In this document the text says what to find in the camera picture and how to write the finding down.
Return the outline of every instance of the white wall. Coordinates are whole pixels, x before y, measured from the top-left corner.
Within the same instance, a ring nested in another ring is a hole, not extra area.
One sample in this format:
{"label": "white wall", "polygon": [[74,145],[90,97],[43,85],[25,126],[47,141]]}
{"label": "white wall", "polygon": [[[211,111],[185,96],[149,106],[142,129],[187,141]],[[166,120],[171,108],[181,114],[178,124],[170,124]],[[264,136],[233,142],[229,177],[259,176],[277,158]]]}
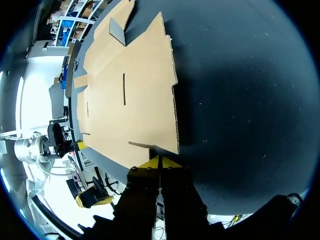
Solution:
{"label": "white wall", "polygon": [[61,73],[64,56],[42,56],[29,59],[24,77],[21,101],[21,126],[30,129],[48,125],[52,120],[49,88]]}
{"label": "white wall", "polygon": [[69,48],[67,47],[48,47],[46,49],[43,49],[46,42],[49,42],[49,46],[51,45],[49,40],[36,41],[30,50],[29,58],[45,56],[66,56],[68,54]]}

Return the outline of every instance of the cardboard sheet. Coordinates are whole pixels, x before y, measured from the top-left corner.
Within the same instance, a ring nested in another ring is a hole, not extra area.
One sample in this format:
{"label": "cardboard sheet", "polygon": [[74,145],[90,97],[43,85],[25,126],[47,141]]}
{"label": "cardboard sheet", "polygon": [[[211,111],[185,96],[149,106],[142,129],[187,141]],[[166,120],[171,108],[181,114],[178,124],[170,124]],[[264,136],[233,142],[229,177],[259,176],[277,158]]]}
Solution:
{"label": "cardboard sheet", "polygon": [[94,32],[94,41],[85,54],[83,68],[87,73],[98,74],[114,56],[125,46],[109,34],[110,19],[113,18],[124,30],[130,13],[134,8],[135,0],[122,0],[99,24]]}
{"label": "cardboard sheet", "polygon": [[[104,27],[105,30],[99,30],[98,39],[108,32],[109,24],[105,23]],[[112,36],[108,39],[110,42],[103,45],[95,40],[91,51],[98,49],[96,44],[110,49],[112,43],[119,43]],[[156,145],[178,154],[173,93],[173,85],[178,81],[171,39],[165,33],[161,12],[128,46],[119,44],[121,50],[113,51],[112,58],[99,69],[87,66],[88,75],[75,79],[75,86],[83,86],[87,81],[87,88],[77,96],[77,117],[80,132],[85,133],[84,144],[127,168],[149,160],[147,148],[129,142]],[[85,56],[87,63],[91,60],[87,58],[94,56],[92,54]],[[102,54],[94,56],[95,62],[102,62],[104,57]]]}

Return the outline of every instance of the black cable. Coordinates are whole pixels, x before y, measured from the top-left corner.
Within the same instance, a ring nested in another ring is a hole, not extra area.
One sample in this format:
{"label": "black cable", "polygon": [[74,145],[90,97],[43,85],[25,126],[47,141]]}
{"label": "black cable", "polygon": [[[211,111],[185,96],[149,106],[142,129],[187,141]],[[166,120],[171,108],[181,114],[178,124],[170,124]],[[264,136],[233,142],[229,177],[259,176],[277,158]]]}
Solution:
{"label": "black cable", "polygon": [[160,237],[160,240],[161,240],[161,239],[162,239],[162,237],[163,237],[163,235],[164,235],[164,233],[165,233],[165,229],[164,229],[162,226],[154,227],[154,229],[156,229],[156,231],[158,231],[158,230],[162,229],[162,234],[161,234],[161,237]]}

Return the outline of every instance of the black table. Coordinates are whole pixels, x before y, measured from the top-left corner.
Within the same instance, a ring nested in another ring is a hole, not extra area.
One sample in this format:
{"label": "black table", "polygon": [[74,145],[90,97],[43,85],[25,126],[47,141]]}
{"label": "black table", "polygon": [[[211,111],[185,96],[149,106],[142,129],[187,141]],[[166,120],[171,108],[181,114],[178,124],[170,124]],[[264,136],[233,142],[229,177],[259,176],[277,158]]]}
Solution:
{"label": "black table", "polygon": [[[75,77],[102,13],[79,51]],[[252,213],[276,194],[302,193],[317,163],[319,82],[289,18],[271,1],[138,0],[125,31],[130,44],[161,11],[172,38],[180,155],[210,214]],[[77,93],[73,128],[81,139]],[[119,181],[128,169],[93,149],[83,154]]]}

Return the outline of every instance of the flattened cardboard box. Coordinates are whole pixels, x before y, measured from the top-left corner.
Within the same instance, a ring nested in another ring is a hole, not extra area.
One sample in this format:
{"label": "flattened cardboard box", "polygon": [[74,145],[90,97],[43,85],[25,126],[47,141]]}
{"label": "flattened cardboard box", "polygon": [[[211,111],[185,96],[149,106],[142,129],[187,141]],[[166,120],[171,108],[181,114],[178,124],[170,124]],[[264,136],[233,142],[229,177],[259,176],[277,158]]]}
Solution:
{"label": "flattened cardboard box", "polygon": [[178,154],[173,93],[177,77],[171,39],[165,33],[162,14],[154,18],[144,33],[121,48],[99,72],[91,65],[87,76],[75,79],[79,81],[75,86],[80,87],[86,84],[87,78],[87,88],[77,98],[77,116],[80,131],[86,133],[85,145],[127,168],[149,160],[147,148],[129,142],[156,145]]}

